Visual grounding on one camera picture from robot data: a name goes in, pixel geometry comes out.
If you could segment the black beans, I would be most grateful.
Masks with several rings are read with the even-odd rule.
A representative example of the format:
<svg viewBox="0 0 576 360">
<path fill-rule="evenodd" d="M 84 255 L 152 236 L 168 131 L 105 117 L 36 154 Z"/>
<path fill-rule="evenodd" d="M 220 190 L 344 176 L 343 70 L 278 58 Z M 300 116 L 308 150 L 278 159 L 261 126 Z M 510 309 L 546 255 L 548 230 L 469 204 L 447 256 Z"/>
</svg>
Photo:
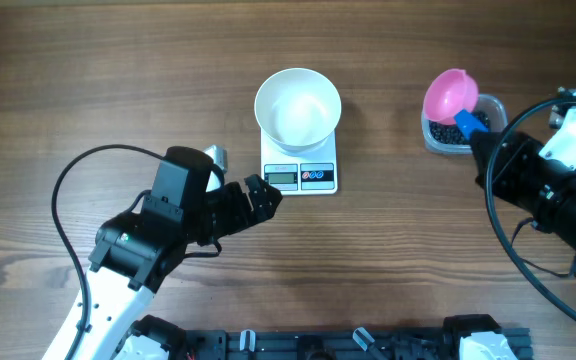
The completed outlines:
<svg viewBox="0 0 576 360">
<path fill-rule="evenodd" d="M 490 127 L 489 116 L 486 112 L 477 110 L 472 115 L 487 128 Z M 444 125 L 436 122 L 429 123 L 430 134 L 439 143 L 448 145 L 467 145 L 468 141 L 456 125 Z"/>
</svg>

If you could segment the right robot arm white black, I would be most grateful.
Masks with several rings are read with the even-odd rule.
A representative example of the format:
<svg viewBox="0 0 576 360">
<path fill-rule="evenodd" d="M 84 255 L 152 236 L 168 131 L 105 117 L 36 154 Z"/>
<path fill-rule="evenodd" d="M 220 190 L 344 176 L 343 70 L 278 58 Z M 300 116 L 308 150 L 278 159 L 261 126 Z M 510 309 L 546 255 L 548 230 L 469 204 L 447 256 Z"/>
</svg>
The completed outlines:
<svg viewBox="0 0 576 360">
<path fill-rule="evenodd" d="M 554 234 L 575 252 L 569 271 L 576 279 L 576 89 L 517 115 L 499 131 L 472 116 L 460 129 L 468 139 L 484 191 L 493 231 L 512 263 L 550 303 L 576 322 L 576 311 L 534 275 L 534 264 L 516 253 L 514 239 L 500 223 L 495 202 L 528 212 L 536 230 Z"/>
</svg>

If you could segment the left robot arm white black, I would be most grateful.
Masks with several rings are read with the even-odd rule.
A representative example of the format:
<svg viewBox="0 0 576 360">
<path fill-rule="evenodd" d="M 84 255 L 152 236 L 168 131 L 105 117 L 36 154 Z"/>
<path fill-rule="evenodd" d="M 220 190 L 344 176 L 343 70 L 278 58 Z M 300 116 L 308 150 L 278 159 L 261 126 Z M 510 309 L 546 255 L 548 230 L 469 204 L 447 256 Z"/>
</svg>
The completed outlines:
<svg viewBox="0 0 576 360">
<path fill-rule="evenodd" d="M 166 203 L 153 191 L 139 198 L 140 212 L 126 210 L 98 230 L 80 293 L 45 358 L 121 357 L 163 280 L 192 258 L 188 246 L 201 246 L 199 258 L 219 256 L 220 238 L 272 219 L 282 194 L 251 175 L 200 194 L 195 208 Z"/>
</svg>

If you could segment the pink scoop blue handle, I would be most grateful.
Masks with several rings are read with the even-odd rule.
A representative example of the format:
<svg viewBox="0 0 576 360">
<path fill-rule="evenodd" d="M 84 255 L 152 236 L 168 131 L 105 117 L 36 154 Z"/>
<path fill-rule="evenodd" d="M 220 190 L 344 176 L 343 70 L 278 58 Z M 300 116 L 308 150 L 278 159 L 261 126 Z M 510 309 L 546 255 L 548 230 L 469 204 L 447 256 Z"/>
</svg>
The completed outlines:
<svg viewBox="0 0 576 360">
<path fill-rule="evenodd" d="M 455 125 L 466 140 L 474 132 L 488 132 L 473 114 L 479 89 L 464 69 L 449 69 L 437 76 L 423 100 L 422 113 L 427 120 L 442 125 Z"/>
</svg>

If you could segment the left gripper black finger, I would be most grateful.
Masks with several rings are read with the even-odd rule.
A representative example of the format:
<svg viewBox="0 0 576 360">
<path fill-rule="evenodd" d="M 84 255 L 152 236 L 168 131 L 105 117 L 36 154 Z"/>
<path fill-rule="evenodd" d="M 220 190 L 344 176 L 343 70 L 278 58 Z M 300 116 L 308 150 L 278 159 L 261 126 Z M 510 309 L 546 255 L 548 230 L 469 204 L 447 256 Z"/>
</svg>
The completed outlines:
<svg viewBox="0 0 576 360">
<path fill-rule="evenodd" d="M 268 195 L 268 184 L 257 174 L 252 174 L 244 179 L 249 190 L 251 199 L 266 200 Z"/>
<path fill-rule="evenodd" d="M 256 221 L 261 223 L 272 219 L 282 199 L 281 192 L 274 187 L 253 190 L 252 205 Z"/>
</svg>

